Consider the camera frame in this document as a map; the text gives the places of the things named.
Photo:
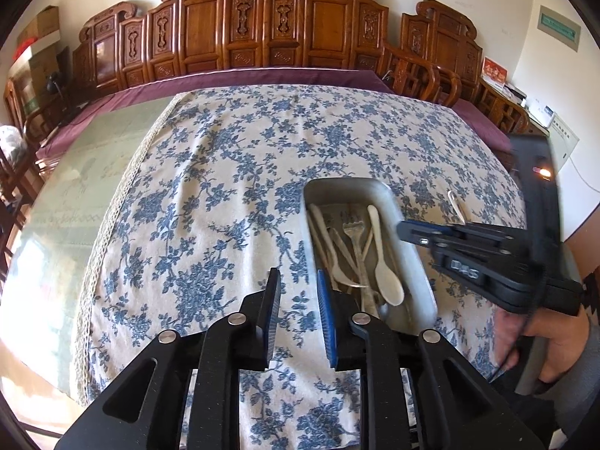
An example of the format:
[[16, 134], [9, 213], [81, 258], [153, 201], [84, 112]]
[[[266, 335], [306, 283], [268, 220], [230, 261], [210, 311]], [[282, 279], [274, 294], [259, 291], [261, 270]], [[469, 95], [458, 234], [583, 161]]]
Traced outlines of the person's right hand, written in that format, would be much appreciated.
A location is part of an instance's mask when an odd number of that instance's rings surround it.
[[505, 370], [519, 361], [513, 344], [519, 334], [548, 340], [547, 354], [539, 379], [551, 383], [567, 374], [581, 358], [590, 335], [590, 320], [583, 306], [577, 316], [539, 309], [526, 323], [526, 317], [497, 308], [494, 314], [494, 354], [504, 361]]

